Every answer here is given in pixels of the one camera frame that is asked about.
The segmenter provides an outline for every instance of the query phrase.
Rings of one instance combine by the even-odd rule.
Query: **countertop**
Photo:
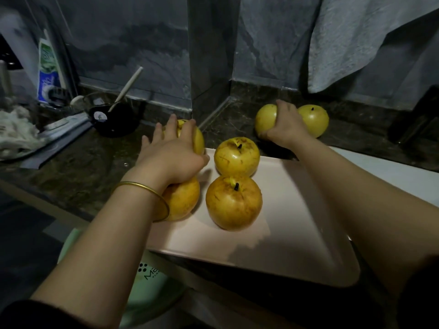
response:
[[[302,97],[290,97],[298,106]],[[216,148],[236,136],[253,139],[266,156],[290,159],[294,155],[273,143],[259,141],[253,120],[261,103],[231,98],[224,108],[201,127],[206,147]],[[330,124],[321,141],[342,149],[439,171],[439,143],[420,137],[404,148],[390,143],[386,127],[392,112],[346,102],[321,102]],[[19,168],[20,162],[0,164],[0,179],[36,195],[76,216],[91,221],[108,199],[113,186],[134,166],[142,135],[152,127],[141,124],[123,138],[103,138],[94,129],[86,132],[40,170]],[[337,289],[318,284],[228,268],[220,265],[165,256],[201,277],[239,293],[271,311],[308,328],[331,324],[339,328],[383,328],[392,314],[392,303],[364,262],[357,285]]]

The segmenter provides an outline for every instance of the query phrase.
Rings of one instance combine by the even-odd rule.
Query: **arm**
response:
[[[294,105],[277,105],[276,125],[264,136],[296,154],[381,282],[398,294],[439,254],[439,208],[354,165],[312,138]]]
[[[123,177],[162,193],[170,183],[197,174],[208,156],[192,151],[195,122],[186,122],[177,138],[172,115],[163,136],[156,125],[154,138],[142,138],[136,165]],[[87,230],[31,299],[63,309],[97,327],[117,327],[145,249],[152,212],[158,197],[135,186],[120,186]]]

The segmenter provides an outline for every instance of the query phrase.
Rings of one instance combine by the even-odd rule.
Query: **hand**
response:
[[[175,114],[169,118],[164,134],[162,125],[157,123],[151,143],[146,136],[142,137],[142,148],[136,165],[123,180],[139,183],[147,180],[145,182],[149,183],[152,177],[157,176],[155,179],[163,183],[159,188],[164,189],[171,183],[185,182],[194,177],[210,160],[208,155],[194,153],[194,129],[195,120],[185,122],[178,138]]]
[[[276,100],[277,117],[273,128],[263,132],[261,138],[268,139],[279,146],[293,149],[296,143],[313,138],[306,128],[302,116],[295,105],[283,100]]]

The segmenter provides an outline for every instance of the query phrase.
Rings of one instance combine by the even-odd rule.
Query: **forearm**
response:
[[[162,188],[160,181],[145,184]],[[157,199],[139,187],[118,187],[32,299],[60,307],[91,325],[118,326]]]
[[[320,141],[292,144],[359,251],[398,293],[431,255],[439,254],[439,208],[354,165]]]

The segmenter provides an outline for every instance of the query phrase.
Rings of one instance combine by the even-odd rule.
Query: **green bucket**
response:
[[[73,229],[61,249],[58,263],[81,234],[81,230]],[[180,282],[148,265],[146,258],[144,253],[137,269],[125,312],[120,321],[120,328],[138,326],[163,314],[178,301],[186,290],[186,287]]]

